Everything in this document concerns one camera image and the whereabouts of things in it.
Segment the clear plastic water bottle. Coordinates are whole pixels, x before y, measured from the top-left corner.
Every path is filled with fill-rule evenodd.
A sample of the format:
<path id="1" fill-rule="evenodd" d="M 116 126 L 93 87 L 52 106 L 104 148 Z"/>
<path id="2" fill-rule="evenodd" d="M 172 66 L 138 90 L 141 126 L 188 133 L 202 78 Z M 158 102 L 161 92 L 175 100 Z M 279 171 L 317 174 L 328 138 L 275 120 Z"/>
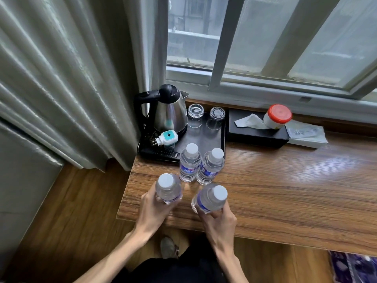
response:
<path id="1" fill-rule="evenodd" d="M 223 208 L 228 197 L 226 188 L 217 183 L 205 185 L 192 199 L 191 207 L 194 213 L 197 208 L 205 214 L 216 212 Z"/>
<path id="2" fill-rule="evenodd" d="M 202 155 L 195 143 L 189 143 L 180 153 L 180 179 L 183 182 L 192 182 L 196 179 Z"/>
<path id="3" fill-rule="evenodd" d="M 179 176 L 170 173 L 161 174 L 156 182 L 155 191 L 165 204 L 180 200 L 182 198 L 182 186 Z"/>
<path id="4" fill-rule="evenodd" d="M 197 182 L 202 186 L 210 184 L 222 170 L 224 164 L 224 151 L 221 148 L 216 147 L 206 152 L 196 174 Z"/>

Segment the black tissue box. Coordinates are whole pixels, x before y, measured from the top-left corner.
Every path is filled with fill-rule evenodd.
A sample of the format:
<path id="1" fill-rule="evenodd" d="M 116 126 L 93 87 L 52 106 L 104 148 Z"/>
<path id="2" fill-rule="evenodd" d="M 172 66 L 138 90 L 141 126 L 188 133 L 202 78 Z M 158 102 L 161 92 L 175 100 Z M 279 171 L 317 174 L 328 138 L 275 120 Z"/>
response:
<path id="1" fill-rule="evenodd" d="M 236 126 L 236 120 L 250 116 L 251 114 L 257 115 L 260 119 L 264 116 L 263 112 L 228 109 L 226 116 L 227 123 L 225 125 L 225 140 L 227 142 L 237 142 L 274 149 L 279 149 L 288 143 L 290 138 L 285 127 L 274 130 Z"/>

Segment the white window frame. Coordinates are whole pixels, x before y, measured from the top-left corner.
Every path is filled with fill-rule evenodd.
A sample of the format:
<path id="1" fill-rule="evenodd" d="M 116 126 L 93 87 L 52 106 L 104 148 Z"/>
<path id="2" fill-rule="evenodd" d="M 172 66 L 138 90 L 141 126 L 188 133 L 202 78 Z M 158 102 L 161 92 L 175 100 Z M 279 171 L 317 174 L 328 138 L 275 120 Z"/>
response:
<path id="1" fill-rule="evenodd" d="M 195 99 L 377 124 L 377 0 L 168 0 L 167 63 Z"/>

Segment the person's right forearm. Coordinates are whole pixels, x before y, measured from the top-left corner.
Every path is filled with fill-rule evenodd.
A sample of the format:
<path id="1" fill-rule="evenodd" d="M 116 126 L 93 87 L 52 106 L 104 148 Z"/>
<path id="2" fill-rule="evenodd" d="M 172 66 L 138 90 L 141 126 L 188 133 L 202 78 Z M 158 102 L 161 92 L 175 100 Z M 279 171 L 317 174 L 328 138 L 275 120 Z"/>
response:
<path id="1" fill-rule="evenodd" d="M 249 283 L 234 253 L 233 244 L 214 245 L 213 249 L 228 283 Z"/>

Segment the person's black trousers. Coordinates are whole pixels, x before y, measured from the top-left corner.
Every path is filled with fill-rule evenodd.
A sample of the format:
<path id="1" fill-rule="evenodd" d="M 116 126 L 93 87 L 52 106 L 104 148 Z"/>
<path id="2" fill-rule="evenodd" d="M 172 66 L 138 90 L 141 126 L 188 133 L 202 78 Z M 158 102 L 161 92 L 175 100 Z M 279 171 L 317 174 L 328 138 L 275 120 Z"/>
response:
<path id="1" fill-rule="evenodd" d="M 179 258 L 149 258 L 133 271 L 125 267 L 111 283 L 228 283 L 203 233 Z"/>

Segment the person's right hand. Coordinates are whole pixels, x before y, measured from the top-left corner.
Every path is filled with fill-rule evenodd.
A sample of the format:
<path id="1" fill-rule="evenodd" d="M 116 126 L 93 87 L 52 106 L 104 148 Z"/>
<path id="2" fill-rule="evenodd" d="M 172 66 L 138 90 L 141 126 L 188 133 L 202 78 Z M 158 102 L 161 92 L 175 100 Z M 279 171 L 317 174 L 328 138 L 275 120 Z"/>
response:
<path id="1" fill-rule="evenodd" d="M 197 208 L 197 211 L 212 248 L 214 245 L 220 244 L 234 245 L 234 235 L 237 224 L 236 218 L 221 218 L 222 210 L 219 214 L 205 214 L 203 211 L 199 210 L 199 208 Z"/>

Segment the stainless steel electric kettle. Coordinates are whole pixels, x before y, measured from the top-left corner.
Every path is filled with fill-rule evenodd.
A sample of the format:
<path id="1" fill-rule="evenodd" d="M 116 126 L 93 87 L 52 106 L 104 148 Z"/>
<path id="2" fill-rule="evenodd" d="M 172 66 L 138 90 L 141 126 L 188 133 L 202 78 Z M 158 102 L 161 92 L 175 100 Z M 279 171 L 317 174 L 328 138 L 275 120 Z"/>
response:
<path id="1" fill-rule="evenodd" d="M 188 96 L 188 93 L 168 84 L 135 95 L 133 104 L 139 125 L 146 125 L 158 132 L 174 130 L 181 137 L 187 130 L 185 99 Z"/>

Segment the clear drinking glass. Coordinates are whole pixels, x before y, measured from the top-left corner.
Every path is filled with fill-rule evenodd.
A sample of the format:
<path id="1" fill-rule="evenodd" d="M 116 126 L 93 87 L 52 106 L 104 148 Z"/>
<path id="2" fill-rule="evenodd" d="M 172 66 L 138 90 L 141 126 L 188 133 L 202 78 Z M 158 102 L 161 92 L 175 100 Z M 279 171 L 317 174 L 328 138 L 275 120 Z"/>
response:
<path id="1" fill-rule="evenodd" d="M 213 107 L 210 110 L 206 125 L 210 130 L 219 130 L 222 127 L 224 118 L 225 110 L 221 107 Z"/>
<path id="2" fill-rule="evenodd" d="M 202 125 L 202 118 L 204 116 L 204 107 L 200 104 L 191 104 L 187 111 L 187 124 L 191 128 L 199 128 Z"/>

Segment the white teal plug-in device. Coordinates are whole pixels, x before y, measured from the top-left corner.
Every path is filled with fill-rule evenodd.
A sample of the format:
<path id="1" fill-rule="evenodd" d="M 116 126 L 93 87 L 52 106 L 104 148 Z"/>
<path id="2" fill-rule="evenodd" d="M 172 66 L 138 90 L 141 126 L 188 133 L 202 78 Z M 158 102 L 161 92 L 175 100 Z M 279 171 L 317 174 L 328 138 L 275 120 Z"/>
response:
<path id="1" fill-rule="evenodd" d="M 178 142 L 178 139 L 177 133 L 170 129 L 155 137 L 151 143 L 153 146 L 171 146 Z"/>

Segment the person's grey shoe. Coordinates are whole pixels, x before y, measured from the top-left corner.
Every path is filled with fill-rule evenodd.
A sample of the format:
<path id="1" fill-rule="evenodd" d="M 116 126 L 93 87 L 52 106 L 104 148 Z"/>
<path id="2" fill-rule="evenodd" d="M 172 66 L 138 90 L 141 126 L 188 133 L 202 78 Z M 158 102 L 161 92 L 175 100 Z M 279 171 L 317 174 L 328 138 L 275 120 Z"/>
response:
<path id="1" fill-rule="evenodd" d="M 164 236 L 160 241 L 160 253 L 163 259 L 179 258 L 179 247 L 169 236 Z"/>

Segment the white paper packet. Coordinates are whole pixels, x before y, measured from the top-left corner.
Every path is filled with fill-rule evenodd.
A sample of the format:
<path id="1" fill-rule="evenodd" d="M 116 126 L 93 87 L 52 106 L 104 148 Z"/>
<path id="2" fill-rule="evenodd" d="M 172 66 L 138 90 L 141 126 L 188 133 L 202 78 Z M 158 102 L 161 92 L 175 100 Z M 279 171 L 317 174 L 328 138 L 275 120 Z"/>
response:
<path id="1" fill-rule="evenodd" d="M 285 124 L 289 144 L 319 149 L 328 141 L 322 126 L 291 120 Z"/>

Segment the purple patterned bag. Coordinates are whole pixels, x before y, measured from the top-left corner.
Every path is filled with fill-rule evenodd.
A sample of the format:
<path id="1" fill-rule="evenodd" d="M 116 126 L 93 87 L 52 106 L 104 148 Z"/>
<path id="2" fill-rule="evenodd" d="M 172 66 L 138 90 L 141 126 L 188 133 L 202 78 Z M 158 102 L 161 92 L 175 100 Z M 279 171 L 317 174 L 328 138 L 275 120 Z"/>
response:
<path id="1" fill-rule="evenodd" d="M 377 283 L 377 257 L 328 251 L 334 283 Z"/>

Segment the person's left forearm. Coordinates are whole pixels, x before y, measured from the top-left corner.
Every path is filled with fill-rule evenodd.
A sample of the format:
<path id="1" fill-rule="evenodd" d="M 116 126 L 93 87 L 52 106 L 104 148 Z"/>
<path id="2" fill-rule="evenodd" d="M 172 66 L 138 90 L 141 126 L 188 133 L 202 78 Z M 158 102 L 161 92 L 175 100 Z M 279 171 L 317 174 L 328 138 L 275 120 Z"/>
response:
<path id="1" fill-rule="evenodd" d="M 133 254 L 142 248 L 152 235 L 153 233 L 146 230 L 133 229 L 111 253 L 73 283 L 111 283 Z"/>

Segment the white tissue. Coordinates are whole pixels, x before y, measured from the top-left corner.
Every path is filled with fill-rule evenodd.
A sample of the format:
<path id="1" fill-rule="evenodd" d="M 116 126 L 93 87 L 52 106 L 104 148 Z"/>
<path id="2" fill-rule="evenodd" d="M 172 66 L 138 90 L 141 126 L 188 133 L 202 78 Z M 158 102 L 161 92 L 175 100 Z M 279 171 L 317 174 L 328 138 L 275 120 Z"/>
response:
<path id="1" fill-rule="evenodd" d="M 238 128 L 248 127 L 260 130 L 269 129 L 269 127 L 265 125 L 264 121 L 261 118 L 259 118 L 256 114 L 251 114 L 242 119 L 235 120 L 234 123 Z"/>

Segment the person's left hand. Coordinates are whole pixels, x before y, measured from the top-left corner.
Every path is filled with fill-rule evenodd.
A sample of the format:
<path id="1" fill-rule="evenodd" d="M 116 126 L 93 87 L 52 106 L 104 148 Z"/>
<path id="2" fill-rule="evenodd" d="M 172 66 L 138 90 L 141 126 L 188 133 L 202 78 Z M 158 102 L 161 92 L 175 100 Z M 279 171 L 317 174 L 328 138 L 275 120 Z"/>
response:
<path id="1" fill-rule="evenodd" d="M 136 238 L 147 242 L 160 228 L 170 212 L 161 212 L 161 199 L 155 190 L 156 182 L 142 195 L 138 218 L 134 227 Z"/>

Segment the black plastic tray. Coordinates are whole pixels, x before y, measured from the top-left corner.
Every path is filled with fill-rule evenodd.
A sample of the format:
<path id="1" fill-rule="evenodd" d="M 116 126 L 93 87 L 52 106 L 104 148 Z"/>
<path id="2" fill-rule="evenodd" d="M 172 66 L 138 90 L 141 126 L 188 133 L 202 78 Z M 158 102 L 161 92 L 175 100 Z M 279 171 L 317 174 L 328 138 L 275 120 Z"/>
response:
<path id="1" fill-rule="evenodd" d="M 226 120 L 214 120 L 209 112 L 205 112 L 201 118 L 201 126 L 193 128 L 187 126 L 186 132 L 178 136 L 178 141 L 172 148 L 154 144 L 156 138 L 161 135 L 153 127 L 145 127 L 138 144 L 140 157 L 153 161 L 173 162 L 179 164 L 180 153 L 189 143 L 195 143 L 201 155 L 211 151 L 215 147 L 225 150 Z"/>

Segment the grey curtain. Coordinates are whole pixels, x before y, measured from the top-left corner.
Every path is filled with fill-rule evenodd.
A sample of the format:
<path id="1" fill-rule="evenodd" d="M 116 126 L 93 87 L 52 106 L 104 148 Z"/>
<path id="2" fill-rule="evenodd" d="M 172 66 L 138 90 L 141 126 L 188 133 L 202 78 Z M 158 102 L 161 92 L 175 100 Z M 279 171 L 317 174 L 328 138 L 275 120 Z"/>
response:
<path id="1" fill-rule="evenodd" d="M 0 117 L 71 164 L 130 171 L 134 96 L 166 82 L 168 0 L 0 0 Z"/>

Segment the white jar with red lid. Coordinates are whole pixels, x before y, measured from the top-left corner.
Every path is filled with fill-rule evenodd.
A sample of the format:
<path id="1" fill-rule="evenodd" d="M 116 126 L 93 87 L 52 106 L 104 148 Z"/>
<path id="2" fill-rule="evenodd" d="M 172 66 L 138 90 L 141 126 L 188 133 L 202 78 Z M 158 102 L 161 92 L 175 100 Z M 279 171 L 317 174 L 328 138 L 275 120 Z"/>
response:
<path id="1" fill-rule="evenodd" d="M 291 110 L 282 104 L 273 104 L 263 116 L 263 122 L 268 129 L 280 129 L 293 117 Z"/>

